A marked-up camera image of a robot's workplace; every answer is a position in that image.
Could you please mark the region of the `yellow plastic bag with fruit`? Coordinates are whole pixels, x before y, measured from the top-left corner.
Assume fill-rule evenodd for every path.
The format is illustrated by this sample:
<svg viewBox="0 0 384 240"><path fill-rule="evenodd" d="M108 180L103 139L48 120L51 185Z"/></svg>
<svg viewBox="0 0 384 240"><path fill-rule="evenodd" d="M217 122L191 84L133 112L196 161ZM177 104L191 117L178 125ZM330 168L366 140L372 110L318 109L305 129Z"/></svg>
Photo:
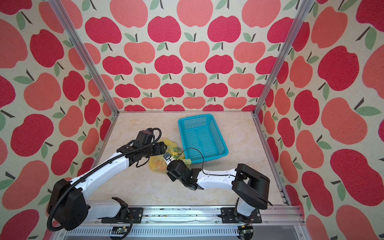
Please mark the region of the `yellow plastic bag with fruit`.
<svg viewBox="0 0 384 240"><path fill-rule="evenodd" d="M171 156L175 160L176 159L182 160L187 165L187 167L191 166L192 161L190 159L185 158L185 153L183 153L183 149L179 148L179 146L176 143L166 138L160 139L160 142L164 142L167 145L166 153L171 154ZM166 174L167 172L168 165L162 155L150 157L148 165L149 165L149 169L153 172L160 173L160 174Z"/></svg>

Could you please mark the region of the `turquoise plastic basket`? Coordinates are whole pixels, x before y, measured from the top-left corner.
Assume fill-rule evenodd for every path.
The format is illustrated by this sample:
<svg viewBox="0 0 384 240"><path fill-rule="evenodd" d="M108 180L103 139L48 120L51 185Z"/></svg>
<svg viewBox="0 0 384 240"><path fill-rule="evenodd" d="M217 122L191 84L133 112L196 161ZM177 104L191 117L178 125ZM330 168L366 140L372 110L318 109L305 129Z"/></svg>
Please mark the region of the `turquoise plastic basket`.
<svg viewBox="0 0 384 240"><path fill-rule="evenodd" d="M229 154L226 142L213 115L204 114L178 120L186 159L192 164L213 161Z"/></svg>

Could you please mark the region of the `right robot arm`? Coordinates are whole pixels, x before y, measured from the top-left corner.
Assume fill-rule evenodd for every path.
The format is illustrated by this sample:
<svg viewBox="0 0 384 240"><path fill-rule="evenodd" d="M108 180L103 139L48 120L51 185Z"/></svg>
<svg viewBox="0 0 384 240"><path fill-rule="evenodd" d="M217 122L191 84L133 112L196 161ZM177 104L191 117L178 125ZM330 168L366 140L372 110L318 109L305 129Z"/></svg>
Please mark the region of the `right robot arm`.
<svg viewBox="0 0 384 240"><path fill-rule="evenodd" d="M270 179L245 165L238 164L227 171L189 169L182 160L166 160L167 175L174 182L180 181L192 191L205 189L228 189L238 195L235 216L244 221L255 209L266 210L269 202Z"/></svg>

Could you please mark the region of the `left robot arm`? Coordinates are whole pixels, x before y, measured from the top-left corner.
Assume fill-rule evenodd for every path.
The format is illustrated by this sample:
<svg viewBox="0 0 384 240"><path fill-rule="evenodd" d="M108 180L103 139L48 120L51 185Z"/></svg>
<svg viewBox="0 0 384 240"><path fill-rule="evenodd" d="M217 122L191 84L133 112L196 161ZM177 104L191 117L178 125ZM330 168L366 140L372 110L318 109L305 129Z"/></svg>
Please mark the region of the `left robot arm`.
<svg viewBox="0 0 384 240"><path fill-rule="evenodd" d="M132 166L142 158L166 153L164 142L150 143L137 148L131 143L117 149L109 159L92 170L66 181L55 183L47 212L47 229L67 231L80 226L84 221L100 219L103 223L130 223L132 216L128 205L119 198L111 201L88 200L89 196L117 173Z"/></svg>

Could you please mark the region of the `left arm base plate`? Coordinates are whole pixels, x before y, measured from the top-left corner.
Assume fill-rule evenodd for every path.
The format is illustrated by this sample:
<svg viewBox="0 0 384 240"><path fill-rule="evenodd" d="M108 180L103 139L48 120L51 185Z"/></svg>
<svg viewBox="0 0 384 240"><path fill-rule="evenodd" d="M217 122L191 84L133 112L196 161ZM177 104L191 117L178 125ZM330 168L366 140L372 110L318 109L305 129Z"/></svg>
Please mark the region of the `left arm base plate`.
<svg viewBox="0 0 384 240"><path fill-rule="evenodd" d="M115 217L102 218L103 224L140 224L143 217L143 208L121 207Z"/></svg>

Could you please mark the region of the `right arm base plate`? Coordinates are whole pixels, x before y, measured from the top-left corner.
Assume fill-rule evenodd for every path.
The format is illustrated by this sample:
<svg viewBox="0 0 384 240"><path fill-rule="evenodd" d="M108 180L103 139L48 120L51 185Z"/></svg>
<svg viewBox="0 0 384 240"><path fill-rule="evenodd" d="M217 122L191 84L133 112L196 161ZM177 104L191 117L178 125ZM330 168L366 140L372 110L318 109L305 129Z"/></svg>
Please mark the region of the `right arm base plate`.
<svg viewBox="0 0 384 240"><path fill-rule="evenodd" d="M241 215L235 208L221 208L221 214L218 215L223 224L244 223L261 224L262 218L259 209L254 209L250 216Z"/></svg>

